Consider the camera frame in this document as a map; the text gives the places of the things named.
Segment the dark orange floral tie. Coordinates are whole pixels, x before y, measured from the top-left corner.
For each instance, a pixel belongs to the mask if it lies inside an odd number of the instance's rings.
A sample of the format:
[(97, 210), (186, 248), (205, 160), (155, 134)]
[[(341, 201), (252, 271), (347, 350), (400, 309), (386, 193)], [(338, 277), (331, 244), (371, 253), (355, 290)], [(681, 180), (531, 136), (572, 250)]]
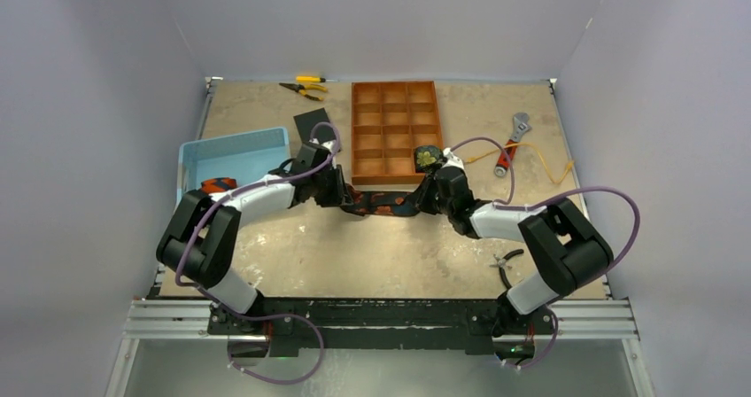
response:
[(348, 203), (340, 209), (348, 214), (413, 217), (421, 212), (408, 191), (359, 191), (350, 184), (346, 189)]

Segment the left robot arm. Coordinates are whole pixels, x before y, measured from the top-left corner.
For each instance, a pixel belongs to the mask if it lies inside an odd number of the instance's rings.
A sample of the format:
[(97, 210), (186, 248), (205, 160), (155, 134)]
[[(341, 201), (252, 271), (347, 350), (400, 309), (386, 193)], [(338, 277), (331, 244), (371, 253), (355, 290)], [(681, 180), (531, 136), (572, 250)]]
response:
[(343, 169), (325, 145), (303, 144), (259, 180), (234, 190), (183, 194), (156, 248), (156, 259), (173, 270), (177, 285), (208, 294), (230, 309), (229, 321), (243, 334), (258, 331), (262, 295), (232, 268), (239, 230), (264, 217), (313, 200), (321, 207), (344, 207), (354, 199)]

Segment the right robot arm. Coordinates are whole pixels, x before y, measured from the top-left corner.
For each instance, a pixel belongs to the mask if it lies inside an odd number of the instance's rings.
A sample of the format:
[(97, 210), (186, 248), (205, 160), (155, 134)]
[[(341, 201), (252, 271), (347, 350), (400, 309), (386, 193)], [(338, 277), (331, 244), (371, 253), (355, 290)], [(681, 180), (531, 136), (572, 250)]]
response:
[(610, 245), (568, 198), (539, 208), (501, 210), (474, 196), (461, 167), (428, 168), (415, 204), (427, 214), (445, 215), (464, 237), (526, 245), (537, 272), (500, 296), (497, 319), (506, 331), (520, 331), (533, 311), (570, 295), (615, 260)]

